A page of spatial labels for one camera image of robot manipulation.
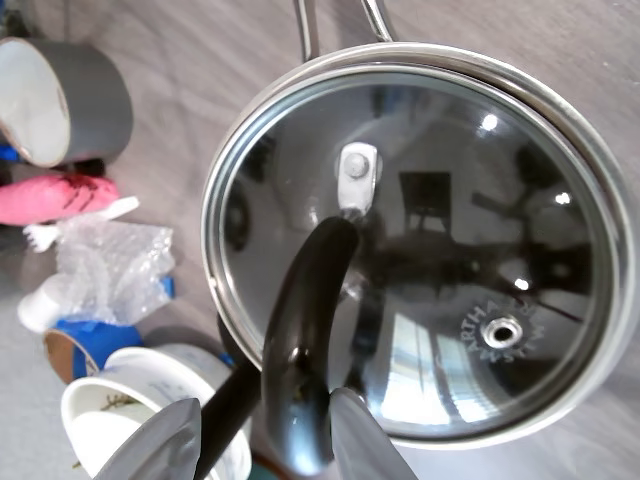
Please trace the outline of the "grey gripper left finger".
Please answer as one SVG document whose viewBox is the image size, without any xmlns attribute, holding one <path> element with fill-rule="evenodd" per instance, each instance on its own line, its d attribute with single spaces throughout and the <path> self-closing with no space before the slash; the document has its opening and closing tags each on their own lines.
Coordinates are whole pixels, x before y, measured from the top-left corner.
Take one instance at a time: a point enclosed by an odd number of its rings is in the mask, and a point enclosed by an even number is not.
<svg viewBox="0 0 640 480">
<path fill-rule="evenodd" d="M 201 453 L 201 430 L 199 401 L 176 401 L 136 430 L 96 479 L 193 479 Z"/>
</svg>

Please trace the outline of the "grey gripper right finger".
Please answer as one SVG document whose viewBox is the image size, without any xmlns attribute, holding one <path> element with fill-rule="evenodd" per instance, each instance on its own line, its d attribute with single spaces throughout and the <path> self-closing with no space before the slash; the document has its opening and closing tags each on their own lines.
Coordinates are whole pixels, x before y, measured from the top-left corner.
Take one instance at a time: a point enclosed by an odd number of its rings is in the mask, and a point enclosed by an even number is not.
<svg viewBox="0 0 640 480">
<path fill-rule="evenodd" d="M 352 390 L 337 388 L 331 393 L 329 414 L 332 450 L 342 479 L 417 479 Z"/>
</svg>

